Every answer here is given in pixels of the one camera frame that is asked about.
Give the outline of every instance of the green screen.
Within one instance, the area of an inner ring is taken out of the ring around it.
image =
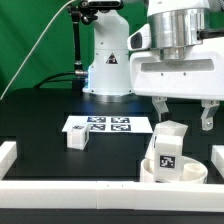
[[[0,93],[15,74],[54,14],[67,0],[1,0],[0,2]],[[130,33],[147,21],[143,3],[126,4],[119,11],[130,25]],[[211,14],[212,28],[224,27],[224,14]],[[81,56],[85,69],[93,61],[93,25],[80,24]],[[32,54],[10,91],[30,88],[44,78],[72,71],[74,64],[73,31],[67,10],[58,16]],[[46,87],[70,87],[47,84]]]

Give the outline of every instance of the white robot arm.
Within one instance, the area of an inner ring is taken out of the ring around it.
[[[168,112],[167,97],[200,99],[204,130],[212,129],[219,100],[224,100],[224,32],[212,35],[209,10],[208,0],[150,0],[150,45],[130,60],[135,93],[152,96],[160,117]],[[143,30],[128,39],[129,50],[144,49],[139,43]]]

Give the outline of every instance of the black tabletop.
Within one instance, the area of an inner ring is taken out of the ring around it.
[[[201,130],[203,109],[199,101],[173,99],[167,104],[172,120],[189,126],[183,155],[208,167],[209,183],[222,184],[223,178],[210,160],[212,146],[224,142],[223,107],[215,115],[213,130],[205,132]],[[147,116],[152,127],[158,123],[150,97],[102,103],[84,99],[69,89],[16,90],[0,102],[0,143],[15,140],[18,151],[5,180],[139,180],[150,134],[91,132],[84,151],[71,150],[62,132],[69,115]],[[215,213],[128,210],[1,209],[0,217],[0,223],[219,223],[223,219],[222,214]]]

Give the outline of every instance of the metal cylinder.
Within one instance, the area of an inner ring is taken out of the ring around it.
[[[148,17],[152,49],[160,50],[161,60],[183,59],[187,46],[201,44],[197,31],[209,28],[208,9],[183,9]]]

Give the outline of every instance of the printed marker sheet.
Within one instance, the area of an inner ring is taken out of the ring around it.
[[[107,116],[69,116],[63,132],[67,132],[77,124],[88,123],[90,132],[132,132],[152,133],[147,117],[107,117]]]

